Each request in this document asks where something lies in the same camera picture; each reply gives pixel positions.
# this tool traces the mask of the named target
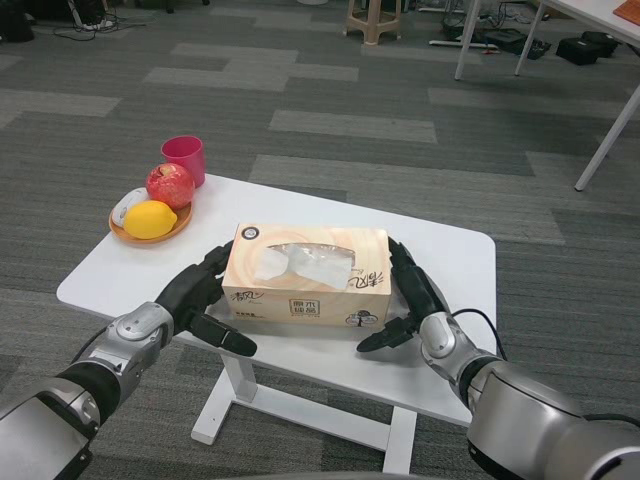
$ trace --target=red apple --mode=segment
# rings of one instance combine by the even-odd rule
[[[147,192],[152,200],[166,203],[173,210],[186,207],[195,191],[189,170],[175,163],[163,163],[147,177]]]

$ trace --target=wooden plate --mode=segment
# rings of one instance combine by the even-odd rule
[[[181,208],[180,210],[177,210],[176,211],[176,215],[178,215],[178,220],[176,220],[176,223],[173,226],[173,228],[171,229],[171,231],[169,231],[168,233],[165,233],[164,235],[162,235],[160,237],[150,238],[148,240],[143,240],[143,239],[140,239],[140,238],[132,237],[131,235],[129,235],[127,232],[124,231],[124,228],[119,227],[115,223],[113,223],[113,220],[111,219],[111,215],[113,214],[113,210],[109,214],[109,228],[115,234],[115,236],[118,237],[123,242],[132,243],[134,245],[145,245],[145,244],[150,244],[150,243],[159,243],[159,242],[164,242],[165,240],[167,240],[167,239],[177,235],[178,233],[180,233],[184,229],[184,227],[186,227],[189,224],[189,222],[191,221],[191,213],[192,212],[193,212],[193,209],[191,208],[191,204],[187,205],[184,208]]]

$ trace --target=white table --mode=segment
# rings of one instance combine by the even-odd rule
[[[520,75],[522,65],[524,64],[524,61],[529,54],[531,44],[533,43],[536,27],[542,20],[544,10],[547,5],[556,8],[576,20],[592,26],[598,31],[608,33],[621,42],[629,43],[636,48],[640,48],[640,26],[613,14],[613,11],[623,4],[624,1],[625,0],[541,0],[538,12],[531,24],[531,29],[524,46],[524,50],[520,55],[520,61],[516,67],[515,74]],[[464,59],[467,51],[469,50],[469,44],[471,43],[471,37],[475,29],[476,20],[478,19],[478,12],[480,11],[481,3],[482,0],[474,0],[467,15],[464,32],[462,34],[462,51],[458,58],[458,68],[456,69],[455,74],[456,80],[460,80],[462,78]],[[591,180],[591,177],[609,152],[609,149],[618,138],[618,135],[620,135],[622,129],[637,110],[638,105],[640,105],[640,85],[631,95],[631,98],[609,130],[609,133],[607,133],[607,136],[600,144],[600,147],[591,158],[587,168],[585,168],[584,172],[580,176],[580,179],[575,185],[576,190],[582,191],[585,189],[587,183],[589,183],[589,180]]]
[[[384,228],[407,245],[452,309],[480,308],[495,322],[495,246],[488,236],[212,175],[196,191],[191,224],[180,235],[144,247],[107,235],[62,282],[58,299],[108,318],[130,312],[155,299],[187,265],[232,239],[240,222]],[[394,302],[392,310],[399,308]],[[224,303],[214,310],[218,318],[251,337],[258,351],[246,359],[186,332],[176,337],[220,354],[225,365],[194,426],[191,436],[198,441],[212,444],[230,405],[236,403],[385,451],[385,472],[408,473],[416,412],[460,425],[470,421],[448,384],[423,363],[418,339],[360,355],[355,348],[370,333],[367,329],[234,323]],[[495,351],[482,319],[458,318],[479,347]],[[393,405],[391,425],[258,385],[253,364]]]

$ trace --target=gray carpet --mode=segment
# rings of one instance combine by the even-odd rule
[[[454,82],[457,51],[426,46],[441,38],[437,16],[411,13],[401,41],[363,49],[340,33],[345,11],[335,0],[179,2],[173,16],[92,42],[41,27],[33,42],[0,46],[0,401],[64,368],[99,326],[59,305],[56,287],[159,163],[162,141],[192,133],[211,173],[488,233],[511,358],[588,412],[640,416],[638,115],[588,190],[572,188],[640,81],[640,59],[620,47],[577,67],[549,53],[515,78],[515,56],[474,52]],[[584,29],[552,20],[540,37]],[[379,452],[241,407],[214,446],[192,441],[220,370],[213,355],[168,348],[102,429],[85,478],[381,468]],[[387,406],[258,374],[389,420]],[[487,478],[464,430],[427,417],[411,471]]]

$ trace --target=lemon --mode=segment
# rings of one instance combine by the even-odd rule
[[[149,200],[134,205],[124,217],[124,231],[148,240],[169,233],[178,216],[166,203]]]

